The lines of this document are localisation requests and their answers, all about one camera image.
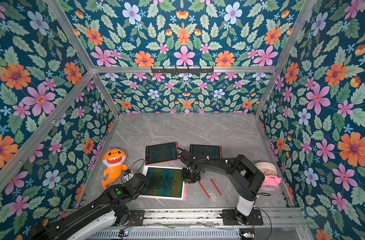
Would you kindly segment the red stylus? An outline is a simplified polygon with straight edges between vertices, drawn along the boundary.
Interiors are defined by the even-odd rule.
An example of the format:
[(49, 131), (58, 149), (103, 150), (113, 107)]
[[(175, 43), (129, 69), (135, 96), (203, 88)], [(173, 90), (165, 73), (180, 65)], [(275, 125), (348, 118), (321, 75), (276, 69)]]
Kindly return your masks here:
[(213, 186), (215, 187), (216, 191), (218, 192), (218, 194), (222, 197), (222, 193), (219, 190), (218, 186), (216, 185), (216, 183), (214, 182), (214, 180), (212, 178), (210, 178), (211, 183), (213, 184)]
[(208, 194), (208, 192), (206, 191), (206, 189), (204, 188), (204, 186), (202, 185), (202, 183), (200, 181), (198, 181), (199, 186), (201, 187), (201, 189), (203, 190), (203, 192), (205, 193), (205, 195), (211, 199), (210, 195)]

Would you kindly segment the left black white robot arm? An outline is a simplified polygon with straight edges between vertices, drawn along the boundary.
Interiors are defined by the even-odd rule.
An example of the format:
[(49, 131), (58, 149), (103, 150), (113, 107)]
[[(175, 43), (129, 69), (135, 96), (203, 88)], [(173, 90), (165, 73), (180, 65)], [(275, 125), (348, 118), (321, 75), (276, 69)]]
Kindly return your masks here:
[(61, 220), (38, 223), (30, 229), (28, 240), (85, 240), (93, 234), (114, 226), (131, 223), (127, 204), (142, 195), (148, 186), (148, 178), (135, 174), (124, 184), (108, 187), (88, 205)]

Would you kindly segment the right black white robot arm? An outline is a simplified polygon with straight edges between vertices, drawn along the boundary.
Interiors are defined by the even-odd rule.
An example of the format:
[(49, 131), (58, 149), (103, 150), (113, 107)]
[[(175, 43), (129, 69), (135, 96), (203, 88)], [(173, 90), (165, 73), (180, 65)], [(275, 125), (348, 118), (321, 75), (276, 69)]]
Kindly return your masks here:
[(178, 159), (185, 164), (182, 179), (188, 184), (200, 181), (201, 174), (213, 172), (226, 176), (239, 194), (236, 212), (248, 217), (265, 180), (265, 175), (246, 156), (219, 158), (193, 155), (188, 150), (175, 148)]

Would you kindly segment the pink white writing tablet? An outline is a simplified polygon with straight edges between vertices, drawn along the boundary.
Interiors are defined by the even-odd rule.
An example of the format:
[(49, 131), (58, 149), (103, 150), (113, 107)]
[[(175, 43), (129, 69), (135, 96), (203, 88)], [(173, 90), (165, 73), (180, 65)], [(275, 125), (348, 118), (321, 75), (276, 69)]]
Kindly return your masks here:
[(148, 179), (142, 198), (181, 200), (186, 199), (187, 184), (182, 179), (182, 168), (145, 166), (142, 173)]

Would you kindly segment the right red writing tablet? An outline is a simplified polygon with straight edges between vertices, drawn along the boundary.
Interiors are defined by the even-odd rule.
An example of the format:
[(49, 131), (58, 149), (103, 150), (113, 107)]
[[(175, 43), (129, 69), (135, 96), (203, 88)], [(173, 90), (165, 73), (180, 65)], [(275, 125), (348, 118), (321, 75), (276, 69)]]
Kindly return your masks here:
[(189, 147), (189, 151), (194, 157), (197, 155), (205, 155), (210, 157), (222, 158), (222, 146), (191, 144)]

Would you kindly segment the red writing tablet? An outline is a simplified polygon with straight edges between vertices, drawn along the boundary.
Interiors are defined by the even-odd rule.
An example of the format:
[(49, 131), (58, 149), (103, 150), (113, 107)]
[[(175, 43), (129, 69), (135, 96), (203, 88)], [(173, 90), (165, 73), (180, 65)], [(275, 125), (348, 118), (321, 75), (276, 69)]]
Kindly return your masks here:
[(194, 157), (197, 155), (205, 155), (210, 157), (222, 158), (222, 146), (191, 144), (189, 147), (189, 151)]
[(176, 148), (177, 142), (170, 142), (158, 145), (146, 146), (145, 148), (145, 164), (154, 165), (158, 163), (177, 161)]

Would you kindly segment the left red writing tablet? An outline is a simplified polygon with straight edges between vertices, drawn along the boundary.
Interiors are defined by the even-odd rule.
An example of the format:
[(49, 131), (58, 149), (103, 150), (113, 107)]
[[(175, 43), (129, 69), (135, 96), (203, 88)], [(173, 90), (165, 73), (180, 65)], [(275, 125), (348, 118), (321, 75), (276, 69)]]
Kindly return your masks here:
[(170, 142), (158, 145), (146, 146), (145, 148), (145, 164), (154, 165), (158, 163), (177, 161), (176, 148), (177, 142)]

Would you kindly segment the masking tape roll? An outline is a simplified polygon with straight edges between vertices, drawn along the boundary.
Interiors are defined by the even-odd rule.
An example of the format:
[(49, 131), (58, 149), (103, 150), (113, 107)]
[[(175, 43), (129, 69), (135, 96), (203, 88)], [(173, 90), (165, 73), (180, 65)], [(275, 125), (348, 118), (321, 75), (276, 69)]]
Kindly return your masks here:
[(259, 162), (254, 164), (265, 176), (277, 177), (277, 168), (269, 162)]

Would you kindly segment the orange shark plush toy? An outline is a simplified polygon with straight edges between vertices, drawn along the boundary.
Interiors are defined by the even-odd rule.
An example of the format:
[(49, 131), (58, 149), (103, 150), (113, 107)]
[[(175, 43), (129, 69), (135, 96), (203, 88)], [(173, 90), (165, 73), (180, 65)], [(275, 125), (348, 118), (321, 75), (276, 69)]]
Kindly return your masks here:
[(102, 163), (106, 166), (103, 175), (107, 179), (101, 180), (104, 190), (108, 185), (113, 184), (121, 176), (123, 171), (128, 170), (128, 166), (124, 164), (126, 160), (126, 153), (120, 149), (112, 149), (105, 153), (102, 159)]

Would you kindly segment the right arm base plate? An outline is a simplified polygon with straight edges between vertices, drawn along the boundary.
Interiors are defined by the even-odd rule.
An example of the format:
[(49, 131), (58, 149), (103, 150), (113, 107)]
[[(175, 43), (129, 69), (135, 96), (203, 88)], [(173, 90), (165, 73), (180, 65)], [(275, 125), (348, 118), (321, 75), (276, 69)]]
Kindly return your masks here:
[(223, 224), (225, 226), (263, 226), (264, 222), (261, 216), (261, 211), (253, 209), (249, 216), (244, 216), (237, 210), (222, 210), (220, 213)]

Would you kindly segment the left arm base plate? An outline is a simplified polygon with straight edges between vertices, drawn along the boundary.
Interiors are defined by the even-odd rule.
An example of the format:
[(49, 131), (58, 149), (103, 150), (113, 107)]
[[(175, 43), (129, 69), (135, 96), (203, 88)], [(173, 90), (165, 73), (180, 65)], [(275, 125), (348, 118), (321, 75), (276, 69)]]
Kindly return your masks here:
[(144, 210), (130, 210), (126, 211), (121, 217), (117, 218), (117, 224), (119, 226), (134, 226), (140, 227), (144, 221)]

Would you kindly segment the black hook rail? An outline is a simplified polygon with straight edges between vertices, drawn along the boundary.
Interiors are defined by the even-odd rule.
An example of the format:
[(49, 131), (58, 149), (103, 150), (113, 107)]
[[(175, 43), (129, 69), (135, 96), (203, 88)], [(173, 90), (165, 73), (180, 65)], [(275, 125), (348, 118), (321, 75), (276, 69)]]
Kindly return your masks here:
[(214, 67), (151, 67), (153, 74), (211, 74)]

